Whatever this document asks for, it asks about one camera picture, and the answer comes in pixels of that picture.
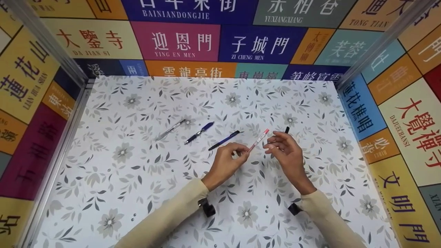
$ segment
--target floral tablecloth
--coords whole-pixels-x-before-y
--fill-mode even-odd
[[[154,141],[182,118],[188,121]],[[266,128],[286,126],[303,148],[313,183],[366,245],[398,247],[331,82],[114,76],[95,83],[35,247],[111,247],[209,170],[215,142],[240,130],[232,141],[251,145]],[[210,193],[216,214],[198,211],[164,247],[326,247],[305,213],[287,210],[299,197],[259,145]]]

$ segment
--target ballpoint pen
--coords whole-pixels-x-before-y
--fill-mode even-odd
[[[214,124],[214,121],[205,125],[199,132],[197,132],[195,135],[193,135],[189,139],[187,139],[187,141],[184,143],[184,145],[187,145],[188,143],[192,142],[195,138],[197,138],[199,135],[201,135],[201,133],[205,132],[208,128],[213,126],[213,124]]]
[[[180,120],[178,123],[174,124],[173,127],[171,127],[169,130],[165,131],[163,134],[159,135],[155,141],[161,140],[162,138],[164,138],[165,136],[167,136],[167,134],[169,134],[171,131],[173,131],[175,128],[177,128],[178,126],[180,126],[182,123],[184,123],[185,121],[187,121],[186,119],[182,119]]]
[[[229,139],[233,138],[234,136],[238,135],[239,133],[241,133],[239,130],[236,130],[234,133],[230,134],[230,136],[228,136],[227,138],[217,142],[216,144],[214,144],[212,147],[208,148],[209,151],[213,150],[214,148],[222,145],[223,143],[225,143],[226,141],[228,141]]]

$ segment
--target sleeve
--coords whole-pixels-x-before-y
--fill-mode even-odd
[[[199,209],[198,201],[208,193],[200,179],[193,179],[122,237],[114,248],[160,247],[173,229]]]
[[[338,215],[323,192],[317,190],[301,198],[303,211],[308,213],[330,247],[366,248],[361,237]]]

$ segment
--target forearm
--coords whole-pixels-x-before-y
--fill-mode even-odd
[[[115,248],[157,248],[182,221],[199,209],[208,194],[200,179],[190,181],[172,199],[149,214],[118,241]]]

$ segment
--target leaf pattern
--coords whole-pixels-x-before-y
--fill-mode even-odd
[[[266,128],[286,126],[303,148],[308,177],[349,226],[369,247],[398,247],[332,82],[121,76],[96,80],[34,247],[111,247],[207,173],[217,141],[240,130],[231,142],[251,145]],[[300,194],[263,144],[210,193],[215,216],[196,212],[164,248],[326,246],[305,213],[288,212]]]

